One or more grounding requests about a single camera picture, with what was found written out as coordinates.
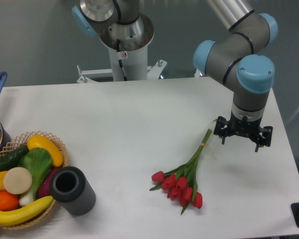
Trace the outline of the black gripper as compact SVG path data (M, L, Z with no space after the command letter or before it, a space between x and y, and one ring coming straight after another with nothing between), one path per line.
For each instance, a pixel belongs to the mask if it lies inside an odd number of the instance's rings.
M216 120L214 135L218 136L225 144L225 139L231 136L251 137L252 142L256 144L255 152L261 147L270 147L272 141L273 127L260 127L260 120L248 121L247 116L242 119L231 115L230 120L219 116Z

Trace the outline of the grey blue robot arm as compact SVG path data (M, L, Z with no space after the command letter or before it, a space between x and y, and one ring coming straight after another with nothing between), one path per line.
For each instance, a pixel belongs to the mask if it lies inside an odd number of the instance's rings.
M257 14L244 0L211 0L209 5L228 29L222 43L205 40L193 54L193 65L233 92L230 119L218 117L214 134L250 139L257 148L271 145L273 128L261 127L275 66L258 52L278 34L276 20ZM72 8L78 26L98 36L109 51L115 81L147 80L152 21L140 12L137 0L82 0Z

